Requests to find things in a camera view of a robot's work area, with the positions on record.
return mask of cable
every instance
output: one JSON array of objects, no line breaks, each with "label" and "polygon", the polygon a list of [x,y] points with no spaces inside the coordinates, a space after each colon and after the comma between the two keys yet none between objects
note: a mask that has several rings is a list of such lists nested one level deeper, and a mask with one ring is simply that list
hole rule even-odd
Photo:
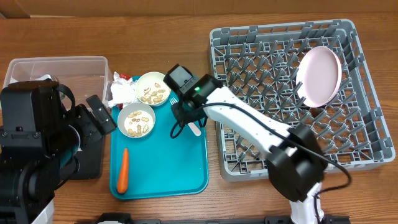
[{"label": "cable", "polygon": [[204,119],[203,124],[201,123],[200,119],[198,120],[198,123],[199,123],[199,127],[204,128],[206,126],[206,123],[207,123],[207,117]]},{"label": "cable", "polygon": [[76,156],[73,156],[73,159],[76,162],[75,170],[71,174],[69,174],[61,183],[59,183],[57,185],[57,187],[55,188],[55,190],[58,190],[60,187],[62,187],[72,177],[73,174],[76,174],[77,172],[79,172],[79,170],[80,170],[79,159]]},{"label": "cable", "polygon": [[256,118],[253,114],[247,112],[246,110],[244,110],[244,109],[242,109],[242,108],[240,108],[240,107],[238,107],[238,106],[236,106],[236,105],[234,105],[234,104],[231,104],[231,103],[209,103],[209,104],[200,106],[199,108],[197,108],[197,109],[191,111],[191,113],[197,113],[197,112],[199,112],[199,111],[201,111],[201,110],[203,110],[204,108],[209,107],[209,106],[229,106],[230,108],[234,108],[234,109],[239,110],[240,112],[242,112],[242,113],[248,115],[251,119],[253,119],[253,120],[254,120],[255,122],[257,122],[258,124],[260,124],[264,129],[266,129],[266,130],[269,131],[270,133],[276,135],[278,138],[283,139],[284,141],[286,141],[286,142],[289,143],[290,145],[293,145],[293,146],[296,147],[297,149],[304,150],[305,152],[307,152],[307,153],[309,153],[309,154],[311,154],[311,155],[313,155],[313,156],[315,156],[315,157],[318,157],[319,159],[322,159],[322,160],[326,161],[327,163],[330,163],[330,164],[334,165],[335,167],[337,167],[339,170],[341,170],[341,171],[347,176],[347,178],[348,178],[347,183],[342,184],[342,185],[338,185],[338,186],[336,186],[336,187],[329,187],[329,188],[326,188],[326,189],[324,189],[324,190],[319,191],[318,193],[316,193],[316,194],[314,195],[314,209],[315,209],[315,215],[316,215],[316,217],[317,217],[318,223],[320,222],[320,217],[319,217],[318,208],[317,208],[317,198],[318,198],[318,196],[319,196],[320,194],[324,193],[324,192],[329,192],[329,191],[332,191],[332,190],[343,189],[343,188],[346,188],[346,187],[348,187],[349,185],[351,185],[351,183],[352,183],[352,177],[351,177],[351,175],[349,174],[348,170],[346,170],[342,165],[340,165],[340,164],[338,164],[337,162],[334,162],[334,161],[332,161],[332,160],[330,160],[330,159],[324,157],[323,155],[319,155],[318,153],[313,152],[313,151],[307,149],[306,147],[301,146],[300,144],[297,144],[296,142],[294,142],[294,141],[288,139],[287,137],[285,137],[285,136],[279,134],[278,132],[274,131],[273,129],[271,129],[270,127],[268,127],[266,124],[264,124],[262,121],[260,121],[258,118]]},{"label": "cable", "polygon": [[180,128],[180,130],[179,130],[175,135],[173,135],[174,130],[175,130],[175,128],[176,128],[177,126],[178,126],[178,121],[174,124],[174,126],[173,126],[173,128],[172,128],[172,131],[170,132],[170,138],[172,138],[172,139],[177,138],[177,137],[181,134],[182,130],[183,130],[184,127],[185,127],[185,125],[182,126],[182,127]]},{"label": "cable", "polygon": [[69,89],[69,87],[67,87],[66,85],[63,85],[63,84],[59,84],[59,86],[57,87],[57,90],[69,98],[69,100],[72,104],[70,107],[71,118],[75,119],[76,118],[76,101],[75,101],[75,96],[73,96],[72,91]]}]

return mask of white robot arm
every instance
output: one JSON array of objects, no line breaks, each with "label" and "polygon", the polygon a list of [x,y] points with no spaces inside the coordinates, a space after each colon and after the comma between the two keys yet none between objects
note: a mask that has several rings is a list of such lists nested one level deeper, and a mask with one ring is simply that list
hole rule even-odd
[{"label": "white robot arm", "polygon": [[[245,104],[238,97],[236,97],[228,87],[216,88],[207,97],[206,104],[210,103],[231,103],[236,105],[247,112],[254,115],[264,124],[277,131],[279,134],[289,137],[290,133],[288,124],[275,121],[264,114],[258,112],[254,108]],[[244,139],[247,139],[253,144],[261,153],[270,154],[271,146],[279,146],[282,144],[283,139],[273,135],[264,129],[259,123],[254,121],[248,115],[234,108],[227,106],[209,106],[204,108],[204,111],[212,120],[219,121],[222,124],[228,125],[231,129],[239,133]],[[289,153],[293,153],[296,148],[291,148]],[[307,193],[307,198],[302,201],[292,202],[289,201],[292,208],[291,220],[294,224],[317,224],[317,218],[313,206],[314,195],[321,190],[321,183],[316,183]],[[320,221],[323,219],[324,213],[320,208],[320,199],[317,199],[317,209]]]},{"label": "white robot arm", "polygon": [[[176,65],[166,74],[164,82],[179,98],[179,103],[172,106],[176,125],[183,128],[201,118],[219,121],[266,156],[271,183],[292,207],[286,223],[318,224],[331,220],[325,220],[317,197],[323,171],[330,161],[322,156],[310,128],[304,124],[293,128],[268,118],[211,75],[197,79],[186,68]],[[170,133],[172,138],[178,136],[173,135],[176,125]]]}]

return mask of teal tray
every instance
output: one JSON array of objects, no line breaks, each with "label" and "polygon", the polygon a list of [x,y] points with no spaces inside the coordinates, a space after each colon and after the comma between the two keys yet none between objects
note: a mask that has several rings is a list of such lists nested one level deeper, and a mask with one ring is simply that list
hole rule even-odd
[{"label": "teal tray", "polygon": [[[153,107],[156,122],[143,138],[126,137],[119,129],[112,133],[109,187],[120,200],[197,194],[207,187],[209,172],[206,132],[195,136],[186,126],[180,136],[171,139],[175,118],[167,100]],[[118,120],[120,110],[112,109]],[[116,190],[124,148],[129,149],[129,187],[123,195]]]}]

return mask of pink plate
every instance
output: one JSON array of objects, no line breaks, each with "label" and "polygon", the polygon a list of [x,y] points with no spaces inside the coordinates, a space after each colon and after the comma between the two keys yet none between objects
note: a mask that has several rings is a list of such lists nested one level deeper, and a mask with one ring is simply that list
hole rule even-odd
[{"label": "pink plate", "polygon": [[329,102],[337,93],[341,82],[341,63],[337,55],[324,46],[310,50],[298,66],[296,83],[298,97],[305,97],[304,104],[319,107]]}]

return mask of white bowl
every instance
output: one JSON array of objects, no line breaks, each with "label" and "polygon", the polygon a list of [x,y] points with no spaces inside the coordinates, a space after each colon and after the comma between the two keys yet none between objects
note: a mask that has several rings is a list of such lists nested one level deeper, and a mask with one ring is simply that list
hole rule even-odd
[{"label": "white bowl", "polygon": [[[136,94],[138,99],[147,104],[147,105],[151,105],[151,106],[160,106],[162,104],[164,104],[167,101],[167,98],[170,96],[170,88],[166,85],[166,83],[163,82],[163,78],[165,77],[164,74],[160,73],[160,72],[148,72],[146,74],[143,74],[137,81],[136,83]],[[158,88],[155,87],[155,83],[158,83],[160,85],[159,89],[163,89],[166,90],[163,94],[163,101],[161,101],[160,103],[148,103],[148,102],[144,102],[141,97],[145,97],[144,96],[144,90],[146,88],[151,88],[150,93],[152,93],[154,90],[159,90]]]},{"label": "white bowl", "polygon": [[126,120],[127,116],[129,116],[129,114],[131,114],[137,110],[141,110],[141,111],[145,111],[146,113],[149,113],[152,116],[152,120],[154,121],[154,126],[155,126],[155,111],[150,106],[146,105],[145,103],[132,103],[130,105],[127,105],[119,113],[118,128],[125,136],[127,136],[129,138],[142,138],[144,136],[147,136],[154,128],[154,127],[151,127],[147,133],[145,133],[139,137],[132,137],[128,133],[128,131],[124,127],[124,121]]}]

